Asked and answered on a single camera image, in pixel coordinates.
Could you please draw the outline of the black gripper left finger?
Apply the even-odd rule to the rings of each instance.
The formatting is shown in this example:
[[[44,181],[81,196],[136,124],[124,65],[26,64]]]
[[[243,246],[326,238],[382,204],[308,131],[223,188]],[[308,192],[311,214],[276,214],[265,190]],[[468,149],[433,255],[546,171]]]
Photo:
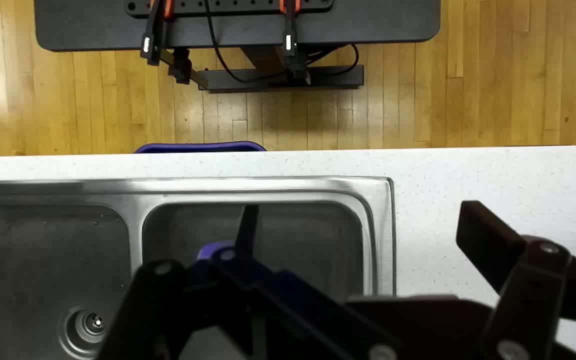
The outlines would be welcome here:
[[[198,329],[219,327],[250,360],[396,360],[393,337],[287,269],[252,257],[257,204],[232,246],[190,267],[141,263],[95,360],[177,360]]]

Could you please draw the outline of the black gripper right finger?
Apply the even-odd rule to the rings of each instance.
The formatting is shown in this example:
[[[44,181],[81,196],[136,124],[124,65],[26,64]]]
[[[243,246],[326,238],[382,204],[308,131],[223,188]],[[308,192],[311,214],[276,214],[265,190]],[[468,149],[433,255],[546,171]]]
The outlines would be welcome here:
[[[576,321],[576,255],[561,244],[521,235],[480,199],[459,204],[456,246],[497,299],[480,335],[495,360],[576,360],[555,339],[559,320]]]

